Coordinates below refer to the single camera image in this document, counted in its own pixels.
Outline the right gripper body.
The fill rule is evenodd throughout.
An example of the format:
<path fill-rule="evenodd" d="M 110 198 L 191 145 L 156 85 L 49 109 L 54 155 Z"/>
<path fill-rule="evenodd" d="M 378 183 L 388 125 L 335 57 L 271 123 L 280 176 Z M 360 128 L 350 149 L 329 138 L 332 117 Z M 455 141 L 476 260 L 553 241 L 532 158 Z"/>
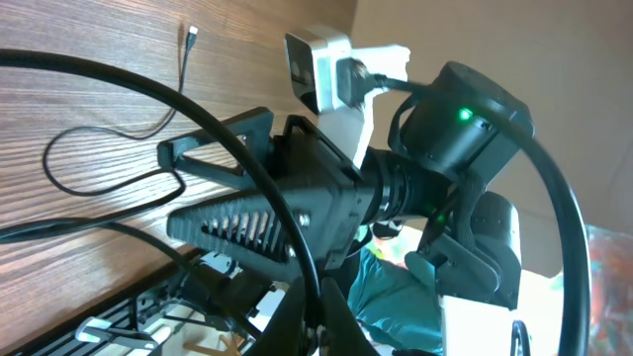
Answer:
<path fill-rule="evenodd" d="M 360 170 L 313 123 L 291 115 L 272 138 L 269 173 L 319 271 L 343 263 L 373 198 Z"/>

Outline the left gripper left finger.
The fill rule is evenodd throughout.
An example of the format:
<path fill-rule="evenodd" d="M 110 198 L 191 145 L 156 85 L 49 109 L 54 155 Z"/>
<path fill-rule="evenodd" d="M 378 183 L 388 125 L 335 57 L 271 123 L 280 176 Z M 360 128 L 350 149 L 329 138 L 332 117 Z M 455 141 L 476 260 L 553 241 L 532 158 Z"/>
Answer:
<path fill-rule="evenodd" d="M 298 278 L 290 285 L 265 330 L 244 356 L 306 355 L 305 308 L 305 282 L 303 278 Z"/>

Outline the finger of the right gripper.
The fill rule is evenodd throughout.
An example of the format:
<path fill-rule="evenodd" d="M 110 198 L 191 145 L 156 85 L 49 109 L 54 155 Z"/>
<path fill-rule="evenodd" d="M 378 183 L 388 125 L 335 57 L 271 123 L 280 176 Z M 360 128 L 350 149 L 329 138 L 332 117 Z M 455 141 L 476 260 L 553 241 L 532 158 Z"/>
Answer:
<path fill-rule="evenodd" d="M 276 281 L 314 278 L 317 263 L 309 247 L 310 228 L 300 224 L 300 216 L 314 217 L 308 199 L 317 181 L 291 177 L 279 180 L 277 186 L 294 219 L 292 224 L 283 222 L 263 193 L 248 189 L 171 212 L 167 234 L 224 254 Z"/>
<path fill-rule="evenodd" d="M 265 166 L 273 119 L 271 111 L 259 107 L 226 119 L 223 125 Z M 157 162 L 161 168 L 176 169 L 232 189 L 254 187 L 237 159 L 204 130 L 161 141 L 157 146 Z"/>

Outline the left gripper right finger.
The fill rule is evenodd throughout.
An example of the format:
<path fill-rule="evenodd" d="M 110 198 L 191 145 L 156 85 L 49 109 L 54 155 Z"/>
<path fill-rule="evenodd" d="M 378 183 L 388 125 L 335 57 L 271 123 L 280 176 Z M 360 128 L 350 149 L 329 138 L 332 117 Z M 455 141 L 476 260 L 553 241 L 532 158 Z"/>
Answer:
<path fill-rule="evenodd" d="M 322 355 L 378 356 L 332 278 L 321 280 L 321 303 L 325 328 Z"/>

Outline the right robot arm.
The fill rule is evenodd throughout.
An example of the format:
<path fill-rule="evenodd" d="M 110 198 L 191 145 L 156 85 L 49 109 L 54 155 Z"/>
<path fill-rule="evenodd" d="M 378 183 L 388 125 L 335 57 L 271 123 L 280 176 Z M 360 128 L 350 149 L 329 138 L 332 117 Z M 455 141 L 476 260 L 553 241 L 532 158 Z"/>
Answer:
<path fill-rule="evenodd" d="M 216 249 L 273 279 L 293 281 L 302 276 L 303 265 L 334 269 L 358 252 L 353 237 L 364 224 L 425 218 L 421 246 L 445 274 L 438 289 L 512 308 L 518 250 L 484 247 L 471 217 L 490 209 L 510 214 L 511 204 L 488 192 L 487 185 L 517 147 L 490 125 L 490 118 L 508 115 L 531 130 L 527 107 L 455 61 L 429 85 L 371 73 L 352 58 L 337 62 L 336 75 L 338 96 L 350 107 L 373 89 L 407 93 L 393 117 L 388 148 L 369 148 L 360 164 L 301 116 L 289 117 L 283 133 L 275 136 L 269 132 L 272 115 L 264 108 L 226 122 L 231 134 L 245 137 L 246 150 L 273 178 L 299 225 L 308 257 L 292 245 L 280 215 L 252 178 L 189 156 L 212 142 L 203 131 L 161 142 L 158 162 L 227 186 L 229 193 L 172 212 L 169 236 Z"/>

